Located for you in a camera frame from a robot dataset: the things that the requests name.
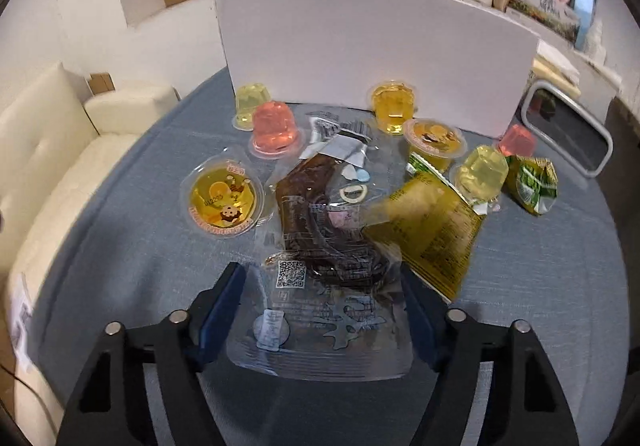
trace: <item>blue table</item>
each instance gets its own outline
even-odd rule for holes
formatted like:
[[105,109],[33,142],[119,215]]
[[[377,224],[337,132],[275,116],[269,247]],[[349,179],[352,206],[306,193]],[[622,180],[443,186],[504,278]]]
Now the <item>blue table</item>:
[[[30,353],[65,402],[97,333],[113,320],[156,323],[211,287],[229,261],[249,261],[253,232],[213,242],[178,209],[178,187],[231,142],[233,90],[222,70],[148,131],[116,166],[71,230],[33,315]],[[470,147],[487,138],[467,134]],[[558,374],[580,443],[599,446],[618,409],[628,353],[626,278],[616,229],[595,181],[539,144],[559,175],[542,217],[506,199],[482,225],[460,297],[486,323],[533,325]],[[255,160],[262,180],[273,162]],[[483,365],[464,444],[475,444],[491,365]],[[409,444],[435,375],[414,360],[401,379],[329,383],[275,378],[225,357],[202,385],[230,446]],[[172,443],[157,378],[149,377],[160,445]]]

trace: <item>pink jelly cup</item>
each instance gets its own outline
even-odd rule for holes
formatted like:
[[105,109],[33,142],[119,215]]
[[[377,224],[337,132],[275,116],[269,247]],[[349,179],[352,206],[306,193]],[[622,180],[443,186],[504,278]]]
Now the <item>pink jelly cup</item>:
[[258,106],[254,112],[254,132],[249,150],[262,159],[279,159],[299,150],[302,135],[289,106],[270,101]]
[[536,137],[517,123],[509,127],[498,143],[498,150],[504,156],[522,155],[529,157],[536,150]]

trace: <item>jelly cup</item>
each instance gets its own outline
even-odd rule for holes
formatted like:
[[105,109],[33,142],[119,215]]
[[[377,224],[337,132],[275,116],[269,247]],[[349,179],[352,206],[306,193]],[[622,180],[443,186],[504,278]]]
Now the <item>jelly cup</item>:
[[236,115],[232,120],[239,131],[254,130],[254,113],[258,106],[271,101],[267,87],[261,83],[252,83],[238,87],[236,91]]
[[180,185],[185,218],[212,237],[240,235],[262,216],[264,189],[248,160],[215,156],[194,169]]
[[369,90],[378,128],[388,134],[402,134],[402,127],[414,117],[415,87],[404,81],[389,80]]
[[465,161],[456,167],[453,183],[466,200],[491,202],[500,194],[509,165],[500,150],[488,145],[476,147]]
[[409,143],[409,154],[417,153],[440,172],[466,152],[466,139],[462,132],[436,119],[409,119],[402,128]]
[[302,146],[303,138],[289,106],[270,101],[258,106],[254,112],[254,135],[249,151],[262,159],[279,159]]
[[503,155],[523,155],[529,157],[536,150],[536,137],[517,123],[509,127],[498,143]]

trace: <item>plastic wrapper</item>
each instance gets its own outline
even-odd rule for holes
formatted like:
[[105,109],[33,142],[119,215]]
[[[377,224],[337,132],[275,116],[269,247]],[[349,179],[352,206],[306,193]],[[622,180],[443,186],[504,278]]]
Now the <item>plastic wrapper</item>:
[[238,366],[284,378],[401,377],[413,351],[399,263],[375,293],[324,285],[290,253],[249,267],[226,353]]
[[483,216],[430,163],[386,199],[388,222],[364,228],[381,245],[397,245],[402,259],[443,298],[455,298]]
[[258,254],[290,251],[326,285],[373,287],[389,261],[360,229],[382,221],[370,208],[401,181],[397,145],[375,129],[370,113],[313,105],[294,113],[309,144],[297,159],[278,163],[267,182],[276,216],[257,230]]
[[505,185],[515,200],[534,215],[551,210],[558,197],[558,176],[553,163],[542,157],[521,155],[510,155],[507,163]]

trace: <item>white foam board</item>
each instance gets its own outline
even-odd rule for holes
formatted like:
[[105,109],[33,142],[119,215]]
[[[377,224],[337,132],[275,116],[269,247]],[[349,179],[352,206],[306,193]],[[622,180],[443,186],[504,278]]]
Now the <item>white foam board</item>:
[[274,99],[370,109],[384,80],[416,87],[416,116],[499,137],[538,36],[460,0],[216,0],[234,87]]

